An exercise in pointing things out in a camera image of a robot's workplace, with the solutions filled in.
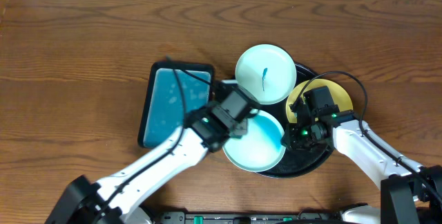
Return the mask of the yellow plate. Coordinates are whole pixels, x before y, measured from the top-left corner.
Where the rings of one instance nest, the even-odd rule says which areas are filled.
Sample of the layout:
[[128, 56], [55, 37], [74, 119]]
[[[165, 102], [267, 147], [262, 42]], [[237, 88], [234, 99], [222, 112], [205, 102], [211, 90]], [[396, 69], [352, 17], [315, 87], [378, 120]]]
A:
[[[297, 123], [297, 118], [295, 114], [291, 111], [289, 108], [291, 104], [293, 104], [296, 100], [296, 98], [299, 96], [301, 89], [304, 87], [304, 85], [307, 83], [307, 81], [301, 82], [299, 85], [295, 86], [293, 91], [290, 93], [290, 95], [287, 98], [286, 106], [285, 106], [285, 112], [289, 123]], [[353, 104], [352, 100], [348, 94], [348, 92], [339, 84], [326, 79], [315, 79], [312, 83], [308, 85], [308, 87], [304, 90], [304, 93], [313, 89], [318, 88], [321, 86], [327, 86], [331, 96], [333, 98], [333, 101], [335, 104], [338, 105], [340, 111], [346, 111], [346, 110], [353, 110]]]

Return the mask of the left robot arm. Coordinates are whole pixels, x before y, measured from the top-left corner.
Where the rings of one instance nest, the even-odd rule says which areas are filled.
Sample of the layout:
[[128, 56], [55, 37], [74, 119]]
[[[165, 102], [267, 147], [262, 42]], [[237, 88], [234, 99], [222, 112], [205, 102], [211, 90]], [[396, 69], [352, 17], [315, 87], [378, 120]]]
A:
[[47, 223], [125, 223], [161, 186], [209, 152], [219, 150], [235, 134], [246, 134], [247, 120], [257, 110], [245, 107], [230, 113], [220, 104], [191, 111], [183, 125], [161, 145], [133, 164], [91, 183], [85, 176], [64, 190]]

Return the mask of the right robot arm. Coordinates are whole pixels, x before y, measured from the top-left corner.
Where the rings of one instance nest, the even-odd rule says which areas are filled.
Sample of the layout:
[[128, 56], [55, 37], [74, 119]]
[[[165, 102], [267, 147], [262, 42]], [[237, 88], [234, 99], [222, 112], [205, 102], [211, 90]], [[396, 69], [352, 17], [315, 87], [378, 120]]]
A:
[[381, 206], [340, 211], [343, 223], [440, 223], [441, 166], [425, 167], [377, 136], [352, 110], [294, 103], [281, 143], [289, 150], [327, 145], [347, 156], [380, 189]]

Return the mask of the black rectangular water tray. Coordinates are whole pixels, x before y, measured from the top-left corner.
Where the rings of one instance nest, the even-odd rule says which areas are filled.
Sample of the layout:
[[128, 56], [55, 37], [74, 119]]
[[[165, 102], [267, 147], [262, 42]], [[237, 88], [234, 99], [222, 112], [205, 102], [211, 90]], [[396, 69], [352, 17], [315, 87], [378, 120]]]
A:
[[215, 70], [209, 64], [155, 62], [148, 79], [137, 143], [154, 148], [182, 124], [184, 113], [199, 109], [211, 98], [208, 85]]

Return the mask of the green scrubbing sponge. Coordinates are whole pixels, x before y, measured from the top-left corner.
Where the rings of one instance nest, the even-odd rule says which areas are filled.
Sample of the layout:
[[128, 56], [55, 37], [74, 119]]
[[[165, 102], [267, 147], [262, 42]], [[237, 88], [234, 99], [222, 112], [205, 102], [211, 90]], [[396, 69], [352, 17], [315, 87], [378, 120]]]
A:
[[236, 122], [229, 132], [231, 138], [241, 138], [247, 134], [248, 119], [243, 119], [241, 122]]

